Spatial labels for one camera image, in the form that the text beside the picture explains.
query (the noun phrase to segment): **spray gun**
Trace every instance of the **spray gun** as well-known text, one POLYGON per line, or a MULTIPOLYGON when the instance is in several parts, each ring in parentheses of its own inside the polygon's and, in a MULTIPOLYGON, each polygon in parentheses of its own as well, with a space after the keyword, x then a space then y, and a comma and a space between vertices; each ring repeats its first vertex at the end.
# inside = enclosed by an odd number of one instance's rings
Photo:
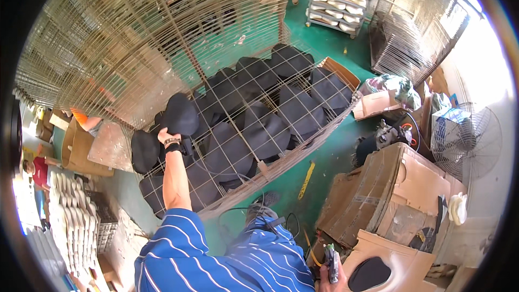
POLYGON ((333 244, 324 246, 324 261, 328 266, 328 280, 331 284, 339 282, 339 256, 333 244))

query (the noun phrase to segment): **electric fan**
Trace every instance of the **electric fan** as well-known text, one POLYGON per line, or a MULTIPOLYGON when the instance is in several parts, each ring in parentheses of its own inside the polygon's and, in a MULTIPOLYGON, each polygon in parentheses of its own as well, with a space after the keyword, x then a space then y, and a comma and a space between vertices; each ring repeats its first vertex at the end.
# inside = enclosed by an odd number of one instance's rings
POLYGON ((488 107, 467 102, 432 120, 431 151, 436 165, 462 181, 479 178, 496 164, 501 152, 501 126, 488 107))

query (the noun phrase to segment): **red shirt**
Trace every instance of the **red shirt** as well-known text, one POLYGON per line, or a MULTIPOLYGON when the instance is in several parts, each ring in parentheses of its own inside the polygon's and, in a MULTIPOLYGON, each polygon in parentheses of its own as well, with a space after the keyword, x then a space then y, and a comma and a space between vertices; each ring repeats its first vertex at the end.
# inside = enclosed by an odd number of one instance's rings
POLYGON ((45 163, 45 158, 36 157, 34 158, 33 163, 35 169, 33 173, 34 183, 38 186, 47 184, 47 171, 49 166, 45 163))

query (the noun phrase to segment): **hand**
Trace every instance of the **hand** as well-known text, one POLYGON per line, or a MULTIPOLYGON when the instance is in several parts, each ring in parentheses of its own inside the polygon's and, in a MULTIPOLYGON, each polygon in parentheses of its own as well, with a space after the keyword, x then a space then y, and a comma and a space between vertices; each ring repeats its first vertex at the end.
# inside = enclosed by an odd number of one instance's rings
POLYGON ((159 134, 157 135, 157 139, 159 139, 160 143, 162 143, 162 144, 164 144, 164 141, 166 141, 169 138, 181 139, 181 136, 180 136, 180 134, 175 134, 175 135, 169 134, 167 127, 160 130, 159 134))
POLYGON ((346 285, 346 275, 342 269, 341 262, 339 262, 339 282, 335 284, 331 284, 328 280, 328 266, 326 264, 321 266, 319 272, 321 273, 321 284, 319 285, 319 292, 340 292, 346 285))

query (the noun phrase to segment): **yellow tape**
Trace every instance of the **yellow tape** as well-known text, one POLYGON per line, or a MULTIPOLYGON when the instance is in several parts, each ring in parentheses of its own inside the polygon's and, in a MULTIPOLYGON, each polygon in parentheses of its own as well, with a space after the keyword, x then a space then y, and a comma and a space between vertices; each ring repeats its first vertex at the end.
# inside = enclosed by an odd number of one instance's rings
POLYGON ((297 197, 298 200, 300 200, 302 198, 302 196, 305 195, 306 187, 308 186, 308 181, 310 180, 310 177, 312 176, 314 167, 315 167, 315 162, 310 161, 310 168, 308 168, 308 172, 306 172, 305 182, 302 184, 301 191, 299 191, 299 196, 297 197))

